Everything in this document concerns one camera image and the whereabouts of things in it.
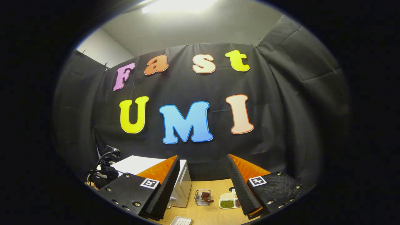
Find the ceiling light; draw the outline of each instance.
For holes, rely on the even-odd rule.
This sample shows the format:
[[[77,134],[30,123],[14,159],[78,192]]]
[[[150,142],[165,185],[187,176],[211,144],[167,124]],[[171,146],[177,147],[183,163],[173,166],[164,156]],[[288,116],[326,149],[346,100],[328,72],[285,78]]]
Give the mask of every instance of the ceiling light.
[[[143,7],[143,14],[156,11],[199,11],[206,9],[216,0],[159,0],[149,6]]]

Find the wooden table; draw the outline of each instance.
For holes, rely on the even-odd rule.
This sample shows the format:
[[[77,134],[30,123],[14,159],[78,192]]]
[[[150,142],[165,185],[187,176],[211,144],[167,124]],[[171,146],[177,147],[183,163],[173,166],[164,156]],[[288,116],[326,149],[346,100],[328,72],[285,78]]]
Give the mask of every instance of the wooden table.
[[[218,181],[192,181],[188,205],[186,208],[174,207],[166,209],[164,219],[154,221],[163,225],[170,225],[175,217],[187,217],[192,219],[191,225],[239,225],[247,223],[251,220],[243,215],[242,208],[235,209],[221,209],[218,206],[220,195],[228,193],[229,188],[233,187],[232,180],[218,180]],[[214,200],[209,206],[198,206],[194,201],[194,195],[197,189],[211,190],[211,199]]]

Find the yellow letter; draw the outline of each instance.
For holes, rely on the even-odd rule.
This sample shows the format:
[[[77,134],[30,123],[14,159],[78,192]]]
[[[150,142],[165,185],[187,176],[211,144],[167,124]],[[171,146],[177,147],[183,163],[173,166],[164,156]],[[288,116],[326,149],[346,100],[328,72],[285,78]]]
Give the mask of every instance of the yellow letter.
[[[149,97],[142,96],[135,100],[138,104],[138,121],[135,124],[129,122],[129,107],[132,105],[132,100],[125,100],[120,103],[121,108],[121,127],[122,129],[130,134],[139,133],[144,127],[146,102],[149,101]]]
[[[225,54],[226,57],[229,57],[230,64],[234,70],[237,71],[248,71],[250,70],[249,65],[243,65],[242,58],[247,58],[245,54],[241,54],[238,50],[233,50]]]
[[[192,60],[195,64],[192,68],[196,73],[212,73],[217,68],[211,55],[196,55]]]

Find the green beans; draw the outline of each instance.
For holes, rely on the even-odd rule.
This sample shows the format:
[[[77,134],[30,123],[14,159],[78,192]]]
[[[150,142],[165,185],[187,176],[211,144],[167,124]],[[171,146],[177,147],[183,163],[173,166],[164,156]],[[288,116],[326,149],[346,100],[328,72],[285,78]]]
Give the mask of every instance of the green beans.
[[[232,208],[233,201],[221,201],[220,205],[222,208]]]

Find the orange letter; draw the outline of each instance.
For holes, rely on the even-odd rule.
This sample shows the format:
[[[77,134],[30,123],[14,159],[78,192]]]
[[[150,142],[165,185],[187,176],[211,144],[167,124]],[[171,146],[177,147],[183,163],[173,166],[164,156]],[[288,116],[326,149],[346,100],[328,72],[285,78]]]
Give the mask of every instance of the orange letter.
[[[239,135],[252,131],[254,125],[249,122],[247,115],[246,101],[248,97],[244,94],[236,94],[225,99],[230,104],[233,114],[232,134]]]
[[[160,55],[160,56],[156,56],[152,59],[150,59],[147,62],[147,65],[149,65],[145,70],[144,70],[144,74],[148,75],[152,75],[155,72],[162,72],[164,70],[166,70],[168,68],[168,64],[167,64],[167,56],[166,55]]]
[[[212,73],[217,67],[211,61],[214,61],[211,55],[196,55],[193,57],[195,65],[192,68],[196,73]]]

